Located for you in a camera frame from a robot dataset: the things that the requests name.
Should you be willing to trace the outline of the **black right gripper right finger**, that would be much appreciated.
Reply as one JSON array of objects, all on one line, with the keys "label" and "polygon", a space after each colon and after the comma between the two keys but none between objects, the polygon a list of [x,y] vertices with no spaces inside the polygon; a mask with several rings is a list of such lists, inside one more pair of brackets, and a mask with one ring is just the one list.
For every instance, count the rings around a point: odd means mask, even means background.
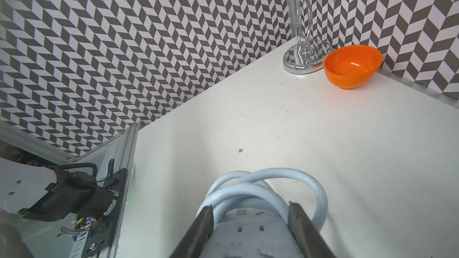
[{"label": "black right gripper right finger", "polygon": [[304,258],[336,258],[298,203],[289,203],[288,228]]}]

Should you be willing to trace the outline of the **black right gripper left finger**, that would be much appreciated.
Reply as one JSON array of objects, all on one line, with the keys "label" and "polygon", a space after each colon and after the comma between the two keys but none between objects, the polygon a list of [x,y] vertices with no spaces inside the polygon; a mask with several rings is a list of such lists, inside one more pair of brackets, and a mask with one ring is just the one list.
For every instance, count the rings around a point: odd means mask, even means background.
[{"label": "black right gripper left finger", "polygon": [[213,207],[208,205],[199,212],[170,258],[199,258],[212,236],[213,230]]}]

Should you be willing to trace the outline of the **pale blue power strip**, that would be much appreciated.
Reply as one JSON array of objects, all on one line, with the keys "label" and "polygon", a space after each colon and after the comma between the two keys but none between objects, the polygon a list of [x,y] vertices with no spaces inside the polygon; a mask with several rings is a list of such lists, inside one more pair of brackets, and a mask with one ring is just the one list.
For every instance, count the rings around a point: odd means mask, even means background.
[{"label": "pale blue power strip", "polygon": [[301,258],[284,220],[263,209],[226,213],[209,238],[202,258]]}]

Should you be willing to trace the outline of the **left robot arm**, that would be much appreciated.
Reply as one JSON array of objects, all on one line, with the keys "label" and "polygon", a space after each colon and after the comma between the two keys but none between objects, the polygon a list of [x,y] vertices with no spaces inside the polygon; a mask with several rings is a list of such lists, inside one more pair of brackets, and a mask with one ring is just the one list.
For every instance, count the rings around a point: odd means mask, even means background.
[{"label": "left robot arm", "polygon": [[81,258],[99,254],[113,246],[124,204],[127,169],[115,172],[114,162],[97,180],[98,167],[89,162],[36,167],[1,159],[1,210],[41,222],[73,213],[83,222],[58,234],[86,236]]}]

